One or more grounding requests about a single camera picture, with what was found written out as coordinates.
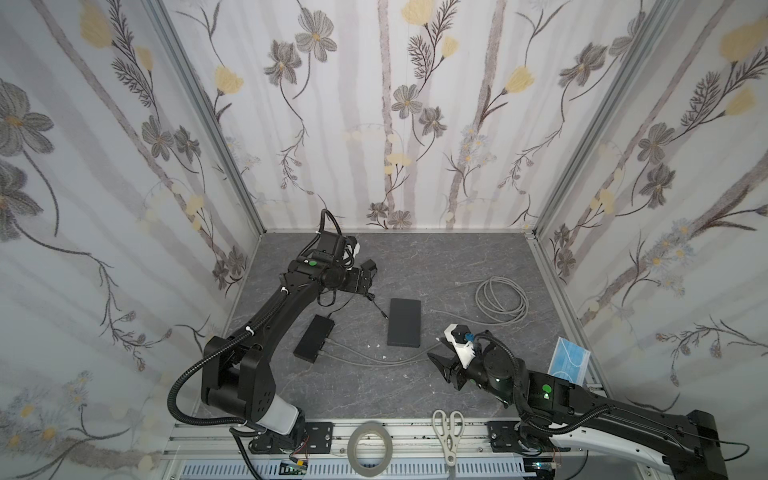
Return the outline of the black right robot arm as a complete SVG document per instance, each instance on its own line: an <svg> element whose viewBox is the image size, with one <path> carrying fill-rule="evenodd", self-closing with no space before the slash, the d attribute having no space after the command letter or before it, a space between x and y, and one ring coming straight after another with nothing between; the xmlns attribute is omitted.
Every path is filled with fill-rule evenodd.
<svg viewBox="0 0 768 480"><path fill-rule="evenodd" d="M713 415L646 409L597 395L556 376L531 371L489 331L452 324L441 341L448 357L429 360L444 380L472 383L518 414L518 450L582 448L644 464L675 479L725 479L728 458Z"/></svg>

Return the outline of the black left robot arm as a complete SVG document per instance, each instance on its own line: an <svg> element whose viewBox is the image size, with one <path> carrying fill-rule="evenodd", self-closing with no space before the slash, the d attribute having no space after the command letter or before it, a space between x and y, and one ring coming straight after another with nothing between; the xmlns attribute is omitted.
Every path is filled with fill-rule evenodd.
<svg viewBox="0 0 768 480"><path fill-rule="evenodd" d="M280 438L283 448L294 451L306 438L305 415L279 397L270 366L284 335L300 314L327 292L375 298L370 289L377 265L368 260L357 266L358 250L356 238L345 235L335 216L327 209L322 210L314 238L280 275L279 285L266 303L230 336L213 337L201 359L187 368L169 389L167 409L175 420L198 427L228 426L253 478L260 475L249 458L244 439L272 433ZM222 411L222 416L195 417L179 407L179 393L195 374L202 376L201 401Z"/></svg>

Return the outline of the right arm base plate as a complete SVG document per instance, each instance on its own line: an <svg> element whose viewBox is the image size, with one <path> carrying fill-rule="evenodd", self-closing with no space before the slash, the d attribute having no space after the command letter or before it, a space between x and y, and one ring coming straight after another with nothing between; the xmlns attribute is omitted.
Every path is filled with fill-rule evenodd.
<svg viewBox="0 0 768 480"><path fill-rule="evenodd" d="M530 446L519 434L517 421L489 421L486 423L490 448L493 453L514 453L538 456L541 448Z"/></svg>

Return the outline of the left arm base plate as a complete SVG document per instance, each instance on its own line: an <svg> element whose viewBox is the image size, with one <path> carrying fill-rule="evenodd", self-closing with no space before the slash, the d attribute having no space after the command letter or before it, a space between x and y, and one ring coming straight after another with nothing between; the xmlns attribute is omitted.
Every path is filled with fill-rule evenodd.
<svg viewBox="0 0 768 480"><path fill-rule="evenodd" d="M255 455L267 454L329 454L334 438L333 422L306 422L301 432L293 436L278 435L270 430L258 432L249 441L248 451Z"/></svg>

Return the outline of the black power adapter with cable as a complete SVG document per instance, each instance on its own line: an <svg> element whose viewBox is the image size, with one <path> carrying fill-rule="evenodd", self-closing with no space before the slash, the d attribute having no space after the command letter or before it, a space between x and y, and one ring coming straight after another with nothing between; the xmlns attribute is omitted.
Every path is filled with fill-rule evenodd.
<svg viewBox="0 0 768 480"><path fill-rule="evenodd" d="M352 294L351 294L351 295L350 295L350 296L347 298L347 300L346 300L346 301L344 301L344 302L343 302L343 303L342 303L340 306L337 306L336 308L328 307L328 308L330 308L331 310L330 310L330 311L328 311L328 312L325 312L324 314L322 314L322 316L323 316L323 317L326 317L326 318L331 318L333 314L335 314L336 312L339 312L339 311L343 310L343 309L344 309L344 308L345 308L345 307L346 307L346 306L347 306L347 305L348 305L348 304L349 304L349 303L350 303L350 302L351 302L353 299L355 299L357 296L358 296L358 294L356 294L356 293L352 293Z"/></svg>

